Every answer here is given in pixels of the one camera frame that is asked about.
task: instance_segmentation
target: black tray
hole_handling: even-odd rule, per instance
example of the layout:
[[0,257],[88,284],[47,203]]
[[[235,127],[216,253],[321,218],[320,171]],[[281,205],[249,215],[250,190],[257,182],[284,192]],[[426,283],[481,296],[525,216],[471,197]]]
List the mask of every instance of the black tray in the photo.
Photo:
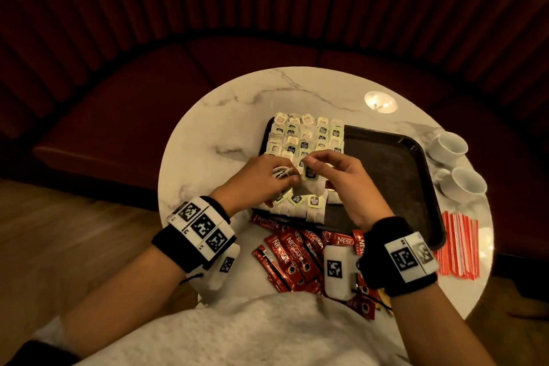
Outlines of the black tray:
[[[260,154],[266,151],[273,122],[274,117],[267,124]],[[360,159],[395,215],[406,218],[414,231],[422,234],[431,250],[441,248],[446,242],[446,229],[421,146],[408,136],[347,125],[344,140],[345,154]],[[324,224],[264,210],[254,211],[296,228],[317,227],[350,235],[357,228],[343,206],[337,204],[326,206]]]

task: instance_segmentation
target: white cup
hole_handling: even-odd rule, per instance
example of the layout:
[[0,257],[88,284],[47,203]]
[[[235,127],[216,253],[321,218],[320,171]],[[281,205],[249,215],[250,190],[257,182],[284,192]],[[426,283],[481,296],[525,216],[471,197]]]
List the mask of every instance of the white cup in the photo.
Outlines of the white cup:
[[427,147],[427,153],[432,159],[448,166],[455,163],[468,150],[467,142],[461,136],[451,132],[439,134]]
[[444,175],[435,175],[435,178],[440,179],[440,189],[446,197],[458,203],[475,200],[488,189],[484,178],[473,169],[456,167],[450,173],[447,169],[442,169],[440,173]]

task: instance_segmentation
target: hand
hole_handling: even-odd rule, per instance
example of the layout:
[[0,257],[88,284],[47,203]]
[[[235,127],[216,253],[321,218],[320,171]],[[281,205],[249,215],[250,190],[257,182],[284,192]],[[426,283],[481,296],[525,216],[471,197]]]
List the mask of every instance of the hand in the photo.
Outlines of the hand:
[[229,181],[214,189],[210,197],[223,206],[229,217],[261,203],[272,207],[273,196],[301,182],[299,175],[274,178],[276,167],[290,167],[292,174],[299,174],[289,159],[263,154],[250,159]]
[[378,220],[394,216],[358,159],[324,150],[312,152],[303,162],[330,181],[347,214],[361,229],[368,231]]

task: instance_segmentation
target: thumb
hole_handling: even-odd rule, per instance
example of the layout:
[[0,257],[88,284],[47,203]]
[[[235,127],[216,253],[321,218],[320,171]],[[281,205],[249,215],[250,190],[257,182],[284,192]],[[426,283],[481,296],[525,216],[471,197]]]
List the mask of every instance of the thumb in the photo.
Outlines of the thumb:
[[276,182],[278,191],[285,191],[294,185],[298,185],[301,182],[301,177],[299,175],[291,175],[277,179]]
[[328,167],[324,162],[312,156],[306,156],[303,158],[303,162],[307,164],[309,168],[315,171],[318,175],[329,179],[330,181],[337,181],[340,177],[340,171],[335,168]]

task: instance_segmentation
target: white marble tabletop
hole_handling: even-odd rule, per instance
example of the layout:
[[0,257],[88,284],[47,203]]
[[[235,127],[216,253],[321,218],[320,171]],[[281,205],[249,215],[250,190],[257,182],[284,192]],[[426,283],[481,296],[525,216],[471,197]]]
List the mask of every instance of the white marble tabletop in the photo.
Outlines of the white marble tabletop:
[[[385,92],[397,102],[393,113],[371,110],[364,97]],[[397,93],[355,75],[323,68],[285,67],[257,71],[231,80],[205,95],[179,121],[164,151],[158,182],[160,217],[182,202],[209,194],[235,174],[261,146],[268,120],[278,111],[342,119],[345,124],[410,136],[423,147],[443,129],[427,113]],[[428,158],[431,175],[437,165]],[[457,165],[470,167],[462,157]],[[440,287],[465,318],[477,304],[488,280],[494,251],[494,230],[486,197],[457,204],[435,189],[441,211],[460,212],[479,221],[480,278],[463,280],[439,277]],[[251,224],[251,212],[232,219],[231,227],[241,246],[230,277],[221,290],[208,294],[205,303],[226,297],[275,293],[264,268],[251,252],[270,235]],[[374,326],[403,347],[394,319],[377,312]]]

